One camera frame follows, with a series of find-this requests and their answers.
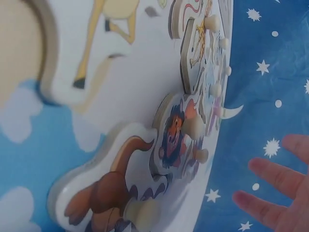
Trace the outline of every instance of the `cartoon animal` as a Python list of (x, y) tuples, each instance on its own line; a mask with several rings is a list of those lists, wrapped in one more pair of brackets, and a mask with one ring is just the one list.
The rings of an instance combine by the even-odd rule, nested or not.
[(163, 132), (163, 140), (159, 149), (159, 157), (162, 160), (164, 168), (170, 166), (179, 168), (181, 165), (181, 156), (186, 153), (187, 147), (185, 140), (188, 135), (183, 134), (181, 129), (185, 119), (197, 116), (196, 104), (190, 99), (188, 105), (183, 110), (183, 100), (178, 105), (174, 105), (171, 109), (170, 116), (166, 120)]
[[(204, 15), (205, 18), (209, 16), (211, 12), (211, 8), (212, 8), (212, 0), (208, 0), (206, 9), (205, 9), (205, 15)], [(198, 40), (197, 40), (196, 47), (194, 49), (194, 44), (195, 44), (197, 33), (198, 33)], [(192, 51), (194, 50), (193, 58), (190, 59), (191, 69), (196, 65), (196, 63), (201, 62), (202, 59), (204, 58), (205, 44), (206, 44), (206, 29), (204, 25), (204, 20), (202, 20), (200, 25), (196, 25), (196, 29), (195, 29), (195, 34), (194, 34), (192, 49), (191, 49)], [(200, 50), (199, 50), (198, 57), (196, 58), (199, 45), (200, 45)]]
[[(139, 195), (136, 185), (130, 190), (127, 188), (125, 175), (128, 162), (134, 151), (148, 151), (153, 144), (154, 140), (147, 143), (138, 136), (128, 138), (119, 149), (110, 171), (72, 197), (64, 212), (69, 224), (79, 225), (91, 209), (93, 215), (85, 232), (122, 232), (129, 225), (124, 218), (126, 206), (131, 199), (137, 200)], [(166, 187), (161, 183), (155, 192), (148, 188), (141, 200), (155, 198)]]
[[(166, 6), (166, 2), (166, 0), (158, 0), (158, 4), (161, 6), (161, 8)], [(73, 83), (75, 88), (85, 88), (91, 46), (101, 14), (105, 16), (106, 32), (111, 31), (118, 33), (129, 44), (132, 44), (135, 40), (136, 13), (139, 3), (140, 0), (94, 0), (93, 10), (88, 26), (88, 35), (84, 55)], [(128, 34), (125, 33), (118, 25), (111, 22), (111, 19), (126, 20)]]

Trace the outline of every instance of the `hoof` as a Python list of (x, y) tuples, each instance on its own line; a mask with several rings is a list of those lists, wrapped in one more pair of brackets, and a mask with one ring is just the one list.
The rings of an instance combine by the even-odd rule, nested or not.
[(110, 21), (108, 19), (105, 20), (105, 31), (111, 31)]
[(86, 78), (85, 78), (85, 77), (80, 78), (80, 79), (74, 81), (73, 86), (74, 86), (75, 88), (85, 89), (85, 81), (86, 81)]

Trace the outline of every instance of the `cartoon lion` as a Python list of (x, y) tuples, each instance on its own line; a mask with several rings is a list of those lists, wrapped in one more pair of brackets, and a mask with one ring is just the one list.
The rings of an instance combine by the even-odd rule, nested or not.
[(181, 156), (186, 153), (186, 136), (182, 134), (181, 128), (187, 118), (194, 118), (197, 115), (196, 104), (191, 99), (185, 111), (183, 110), (183, 100), (178, 105), (174, 105), (170, 115), (165, 123), (163, 140), (159, 149), (159, 157), (162, 160), (162, 166), (166, 169), (170, 167), (179, 168), (181, 165)]

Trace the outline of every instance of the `finger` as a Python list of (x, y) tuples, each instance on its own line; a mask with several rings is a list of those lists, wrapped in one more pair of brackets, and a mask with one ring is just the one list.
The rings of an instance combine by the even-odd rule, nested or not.
[(273, 230), (286, 210), (284, 206), (266, 202), (243, 191), (234, 193), (233, 201), (240, 209)]
[(250, 160), (248, 166), (258, 177), (266, 180), (291, 199), (295, 199), (297, 190), (306, 177), (290, 168), (262, 158)]
[(309, 136), (289, 134), (282, 140), (282, 146), (309, 164)]

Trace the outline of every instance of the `crescent moon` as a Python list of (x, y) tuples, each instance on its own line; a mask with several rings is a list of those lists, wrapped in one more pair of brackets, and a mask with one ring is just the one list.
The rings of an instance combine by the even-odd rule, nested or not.
[(221, 107), (220, 118), (221, 119), (229, 119), (229, 118), (235, 117), (236, 115), (238, 115), (241, 112), (242, 109), (243, 109), (243, 105), (236, 108), (236, 109), (226, 109), (226, 108)]

